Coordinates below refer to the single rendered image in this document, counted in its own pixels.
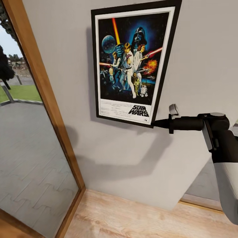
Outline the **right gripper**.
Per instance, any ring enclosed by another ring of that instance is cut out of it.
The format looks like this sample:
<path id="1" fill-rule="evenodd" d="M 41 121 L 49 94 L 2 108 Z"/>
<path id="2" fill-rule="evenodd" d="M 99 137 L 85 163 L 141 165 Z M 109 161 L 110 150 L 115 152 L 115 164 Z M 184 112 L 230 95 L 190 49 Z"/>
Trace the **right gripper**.
<path id="1" fill-rule="evenodd" d="M 171 118 L 171 114 L 169 114 L 168 119 L 157 120 L 154 123 L 151 123 L 152 126 L 169 128 L 169 134 L 173 134 L 174 130 L 184 130 L 189 131 L 190 129 L 190 117 L 189 116 L 181 116 L 181 118 Z"/>

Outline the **poster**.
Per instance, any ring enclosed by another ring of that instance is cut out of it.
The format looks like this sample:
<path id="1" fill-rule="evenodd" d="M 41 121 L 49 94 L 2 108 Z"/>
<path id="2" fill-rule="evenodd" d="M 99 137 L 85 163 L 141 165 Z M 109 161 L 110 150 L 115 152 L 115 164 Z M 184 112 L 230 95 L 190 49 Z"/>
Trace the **poster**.
<path id="1" fill-rule="evenodd" d="M 154 128 L 181 4 L 91 10 L 97 118 Z"/>

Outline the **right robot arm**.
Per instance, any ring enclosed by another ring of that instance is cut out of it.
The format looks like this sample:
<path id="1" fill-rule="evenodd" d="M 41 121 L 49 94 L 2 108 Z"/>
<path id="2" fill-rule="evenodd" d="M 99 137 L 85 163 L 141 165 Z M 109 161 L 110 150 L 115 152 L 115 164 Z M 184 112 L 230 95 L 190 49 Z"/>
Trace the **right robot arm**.
<path id="1" fill-rule="evenodd" d="M 229 119 L 223 113 L 203 113 L 197 117 L 181 116 L 176 104 L 169 106 L 169 118 L 152 126 L 174 130 L 202 131 L 215 168 L 219 199 L 223 212 L 238 225 L 238 137 L 234 136 Z"/>

